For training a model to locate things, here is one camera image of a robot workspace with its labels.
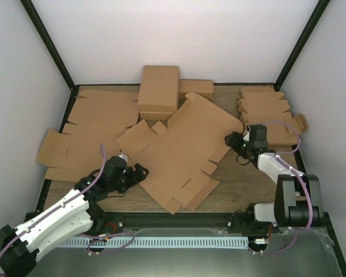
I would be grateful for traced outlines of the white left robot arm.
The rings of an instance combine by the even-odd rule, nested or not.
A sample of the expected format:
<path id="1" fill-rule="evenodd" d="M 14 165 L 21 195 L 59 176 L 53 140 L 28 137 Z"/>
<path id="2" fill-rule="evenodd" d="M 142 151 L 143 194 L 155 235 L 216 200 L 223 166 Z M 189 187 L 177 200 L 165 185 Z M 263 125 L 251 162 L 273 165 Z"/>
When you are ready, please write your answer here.
<path id="1" fill-rule="evenodd" d="M 27 276 L 47 253 L 67 239 L 102 232 L 106 215 L 98 202 L 111 192 L 126 193 L 148 174 L 149 170 L 138 163 L 129 166 L 123 155 L 112 156 L 47 210 L 17 227 L 3 226 L 0 276 Z"/>

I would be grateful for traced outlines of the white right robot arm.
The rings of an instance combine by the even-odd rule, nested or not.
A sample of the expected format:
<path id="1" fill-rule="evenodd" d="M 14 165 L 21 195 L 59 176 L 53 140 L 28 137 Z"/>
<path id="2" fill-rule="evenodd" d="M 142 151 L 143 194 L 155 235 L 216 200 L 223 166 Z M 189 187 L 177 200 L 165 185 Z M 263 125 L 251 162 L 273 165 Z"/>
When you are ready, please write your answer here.
<path id="1" fill-rule="evenodd" d="M 246 208 L 248 231 L 259 232 L 265 223 L 304 230 L 322 226 L 324 209 L 319 178 L 295 169 L 280 152 L 269 148 L 265 125 L 250 125 L 247 130 L 246 135 L 232 132 L 225 136 L 226 146 L 276 184 L 274 202 L 250 204 Z"/>

